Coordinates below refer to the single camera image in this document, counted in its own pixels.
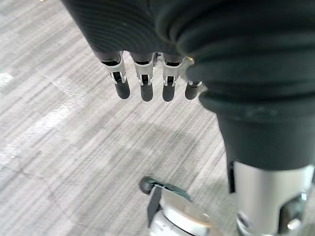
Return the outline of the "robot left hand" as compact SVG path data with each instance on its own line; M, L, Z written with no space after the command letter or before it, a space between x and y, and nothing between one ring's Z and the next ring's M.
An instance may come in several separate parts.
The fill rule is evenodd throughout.
M114 51L193 58L217 115L243 236L302 224L315 174L312 0L65 0L101 61Z

